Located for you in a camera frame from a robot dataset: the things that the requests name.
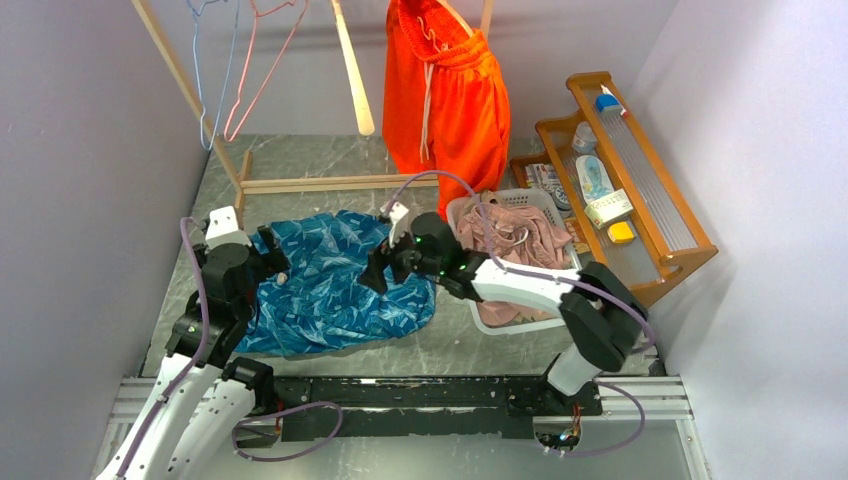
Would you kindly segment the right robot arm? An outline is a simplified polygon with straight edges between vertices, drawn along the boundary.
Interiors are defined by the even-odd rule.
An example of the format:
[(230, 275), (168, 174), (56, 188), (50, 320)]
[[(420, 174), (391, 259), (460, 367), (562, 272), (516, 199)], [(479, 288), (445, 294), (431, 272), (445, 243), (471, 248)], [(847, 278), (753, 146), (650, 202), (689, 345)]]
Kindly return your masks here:
[(602, 263), (567, 270), (519, 265), (462, 247), (436, 213), (379, 219), (390, 231), (369, 252), (361, 285), (384, 294), (390, 281), (400, 284), (415, 274), (458, 299), (529, 307), (564, 323), (572, 344), (549, 365), (539, 389), (550, 413), (565, 413), (585, 384), (603, 372), (619, 371), (639, 337), (653, 336), (645, 307)]

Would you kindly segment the pink shorts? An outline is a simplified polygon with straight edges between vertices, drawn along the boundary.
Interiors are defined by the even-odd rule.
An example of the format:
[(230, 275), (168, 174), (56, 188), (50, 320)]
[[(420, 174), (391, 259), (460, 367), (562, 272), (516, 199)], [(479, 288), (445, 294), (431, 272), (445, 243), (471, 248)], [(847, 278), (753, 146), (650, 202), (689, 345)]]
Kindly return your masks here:
[(490, 222), (493, 252), (499, 258), (522, 265), (547, 269), (572, 266), (566, 247), (572, 237), (563, 227), (552, 224), (544, 211), (533, 205), (486, 204), (480, 210), (460, 215), (456, 223), (461, 245), (476, 251), (487, 250), (483, 221)]

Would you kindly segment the blue patterned shorts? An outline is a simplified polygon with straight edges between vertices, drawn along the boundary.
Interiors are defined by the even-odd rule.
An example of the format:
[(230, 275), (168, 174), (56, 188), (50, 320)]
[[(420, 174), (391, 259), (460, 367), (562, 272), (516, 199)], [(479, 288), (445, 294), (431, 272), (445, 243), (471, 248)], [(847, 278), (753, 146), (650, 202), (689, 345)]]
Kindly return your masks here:
[(434, 283), (409, 276), (378, 294), (359, 284), (367, 257), (388, 235), (374, 215), (340, 210), (268, 225), (290, 267), (257, 289), (259, 315), (239, 353), (289, 357), (321, 354), (371, 341), (401, 338), (435, 314)]

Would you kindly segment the pink hanger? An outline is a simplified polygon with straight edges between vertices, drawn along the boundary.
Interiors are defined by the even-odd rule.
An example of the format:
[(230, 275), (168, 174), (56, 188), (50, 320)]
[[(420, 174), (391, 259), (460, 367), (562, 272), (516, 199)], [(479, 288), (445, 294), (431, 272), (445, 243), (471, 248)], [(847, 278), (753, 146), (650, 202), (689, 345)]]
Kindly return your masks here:
[[(311, 7), (311, 1), (248, 1), (250, 29), (241, 70), (235, 84), (234, 98), (221, 132), (227, 142), (234, 141), (244, 130), (263, 99), (291, 44), (299, 33), (300, 27)], [(274, 55), (267, 61), (267, 68), (259, 76), (257, 60), (262, 41), (260, 35), (266, 33), (265, 26), (282, 14), (292, 13), (292, 22), (284, 30), (273, 50)]]

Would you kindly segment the beige shorts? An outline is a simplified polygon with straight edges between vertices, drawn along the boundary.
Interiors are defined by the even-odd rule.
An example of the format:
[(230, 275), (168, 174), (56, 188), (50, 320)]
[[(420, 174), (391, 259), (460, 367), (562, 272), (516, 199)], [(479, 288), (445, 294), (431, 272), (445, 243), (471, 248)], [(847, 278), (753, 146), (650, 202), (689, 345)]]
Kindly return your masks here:
[(478, 211), (479, 203), (483, 205), (498, 205), (501, 203), (501, 200), (496, 192), (484, 190), (478, 194), (475, 194), (473, 197), (469, 197), (466, 199), (465, 203), (460, 208), (460, 215), (463, 216), (467, 215), (470, 212)]

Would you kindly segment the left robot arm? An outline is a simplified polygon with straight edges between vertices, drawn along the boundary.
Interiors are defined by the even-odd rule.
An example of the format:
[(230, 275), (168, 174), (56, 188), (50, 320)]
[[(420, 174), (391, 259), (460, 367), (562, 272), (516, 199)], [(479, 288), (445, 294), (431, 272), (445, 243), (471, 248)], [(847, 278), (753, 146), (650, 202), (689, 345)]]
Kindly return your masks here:
[(148, 399), (102, 479), (190, 479), (236, 424), (279, 405), (270, 366), (231, 357), (259, 314), (259, 284), (289, 262), (267, 226), (258, 251), (241, 230), (191, 248), (198, 287), (166, 344)]

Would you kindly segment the blue wire hanger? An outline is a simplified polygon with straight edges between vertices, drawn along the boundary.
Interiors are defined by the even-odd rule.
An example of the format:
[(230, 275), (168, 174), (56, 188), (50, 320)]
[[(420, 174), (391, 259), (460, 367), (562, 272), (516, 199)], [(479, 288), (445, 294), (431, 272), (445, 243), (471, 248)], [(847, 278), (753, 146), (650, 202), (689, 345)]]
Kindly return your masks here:
[(200, 102), (199, 140), (206, 151), (223, 128), (235, 50), (242, 20), (241, 1), (185, 1), (193, 29), (191, 64)]

